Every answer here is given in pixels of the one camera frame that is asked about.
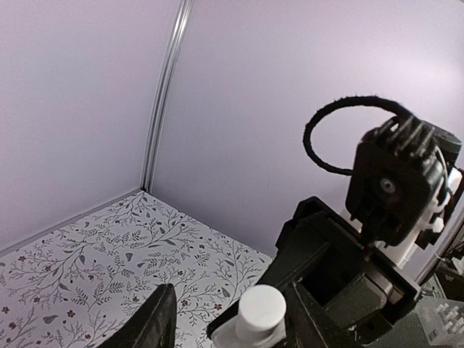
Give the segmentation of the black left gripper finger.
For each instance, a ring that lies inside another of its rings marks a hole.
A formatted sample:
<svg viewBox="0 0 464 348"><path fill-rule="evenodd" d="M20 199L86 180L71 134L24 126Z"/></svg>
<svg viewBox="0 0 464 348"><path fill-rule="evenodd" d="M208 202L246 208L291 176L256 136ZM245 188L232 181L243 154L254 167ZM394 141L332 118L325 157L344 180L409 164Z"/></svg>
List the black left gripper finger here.
<svg viewBox="0 0 464 348"><path fill-rule="evenodd" d="M174 347L177 299L172 284L159 285L130 319L98 348Z"/></svg>

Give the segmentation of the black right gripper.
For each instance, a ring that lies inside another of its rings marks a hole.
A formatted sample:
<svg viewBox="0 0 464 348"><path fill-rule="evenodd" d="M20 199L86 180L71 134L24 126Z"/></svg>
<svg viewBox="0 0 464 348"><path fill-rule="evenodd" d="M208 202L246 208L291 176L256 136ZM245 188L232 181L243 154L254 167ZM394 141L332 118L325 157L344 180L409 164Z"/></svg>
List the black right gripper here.
<svg viewBox="0 0 464 348"><path fill-rule="evenodd" d="M259 282L286 287L286 347L371 344L421 297L416 282L315 196L297 205L276 247Z"/></svg>

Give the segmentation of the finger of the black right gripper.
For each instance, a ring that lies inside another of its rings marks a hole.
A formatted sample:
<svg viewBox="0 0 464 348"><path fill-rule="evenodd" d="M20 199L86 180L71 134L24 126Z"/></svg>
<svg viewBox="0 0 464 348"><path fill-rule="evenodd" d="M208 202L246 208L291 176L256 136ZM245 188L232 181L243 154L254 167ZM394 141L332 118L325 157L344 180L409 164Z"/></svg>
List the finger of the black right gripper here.
<svg viewBox="0 0 464 348"><path fill-rule="evenodd" d="M207 325L206 334L207 337L212 337L212 334L219 329L223 324L227 323L232 318L236 317L239 309L237 307L229 307L223 313L221 313L216 319Z"/></svg>

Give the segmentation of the clear nail polish bottle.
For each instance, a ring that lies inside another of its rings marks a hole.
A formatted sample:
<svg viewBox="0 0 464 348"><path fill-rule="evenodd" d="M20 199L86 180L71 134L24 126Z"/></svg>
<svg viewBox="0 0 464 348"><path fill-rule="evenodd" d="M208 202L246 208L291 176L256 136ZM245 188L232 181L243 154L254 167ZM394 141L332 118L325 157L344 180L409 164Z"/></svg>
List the clear nail polish bottle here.
<svg viewBox="0 0 464 348"><path fill-rule="evenodd" d="M286 327L282 320L274 328L264 331L253 331L245 327L234 317L216 329L211 340L218 348L270 348L281 343L286 338Z"/></svg>

